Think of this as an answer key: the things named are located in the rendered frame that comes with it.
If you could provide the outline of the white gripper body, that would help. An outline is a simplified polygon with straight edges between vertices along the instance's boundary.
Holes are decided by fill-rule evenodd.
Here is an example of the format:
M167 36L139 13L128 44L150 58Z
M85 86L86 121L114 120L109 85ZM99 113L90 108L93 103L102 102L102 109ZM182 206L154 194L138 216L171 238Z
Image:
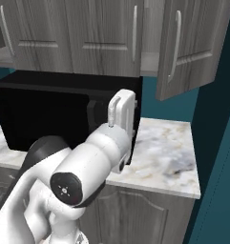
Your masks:
M135 133L136 94L133 91L121 89L110 100L108 105L108 125L110 128L118 126L129 137L129 148L126 152L125 163L129 160Z

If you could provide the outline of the open grey cabinet door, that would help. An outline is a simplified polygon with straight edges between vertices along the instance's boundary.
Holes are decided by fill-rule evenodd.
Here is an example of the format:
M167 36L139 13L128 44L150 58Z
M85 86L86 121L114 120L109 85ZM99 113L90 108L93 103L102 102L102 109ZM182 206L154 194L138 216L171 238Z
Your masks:
M167 82L176 42L176 12L181 34L174 77ZM230 19L230 0L165 0L156 99L163 101L215 80Z

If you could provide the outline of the arched grey base cabinet door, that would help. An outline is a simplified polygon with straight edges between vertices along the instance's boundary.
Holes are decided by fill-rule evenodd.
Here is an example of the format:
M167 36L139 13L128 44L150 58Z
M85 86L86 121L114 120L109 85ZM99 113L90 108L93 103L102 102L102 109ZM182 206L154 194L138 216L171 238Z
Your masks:
M100 244L162 244L168 211L143 193L105 193L97 209Z

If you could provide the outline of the grey base cabinet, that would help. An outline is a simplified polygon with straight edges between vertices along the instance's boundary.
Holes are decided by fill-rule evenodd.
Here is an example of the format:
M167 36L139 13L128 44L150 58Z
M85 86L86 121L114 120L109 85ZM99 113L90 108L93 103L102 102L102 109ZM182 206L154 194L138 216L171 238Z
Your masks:
M162 244L183 243L191 212L194 207L194 199L111 185L105 186L98 197L105 193L112 193L114 190L128 190L135 193L143 193L150 201L166 209L168 214ZM90 244L101 243L97 199L80 218L79 226L81 231L89 238Z

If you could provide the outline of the black microwave oven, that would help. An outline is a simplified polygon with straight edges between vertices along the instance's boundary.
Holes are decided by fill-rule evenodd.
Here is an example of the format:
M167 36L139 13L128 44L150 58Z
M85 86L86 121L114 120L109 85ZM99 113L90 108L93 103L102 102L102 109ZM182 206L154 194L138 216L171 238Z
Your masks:
M8 147L26 152L39 138L62 137L71 148L108 121L113 96L126 89L141 100L140 77L15 71L0 79L0 125Z

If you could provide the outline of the grey wood wall cabinet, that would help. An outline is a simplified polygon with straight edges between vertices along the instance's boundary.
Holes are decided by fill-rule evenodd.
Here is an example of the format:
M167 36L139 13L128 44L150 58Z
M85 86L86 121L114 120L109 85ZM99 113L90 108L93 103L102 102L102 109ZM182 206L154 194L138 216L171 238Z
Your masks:
M164 0L144 0L140 74L157 76ZM0 68L20 70L10 53L0 13Z

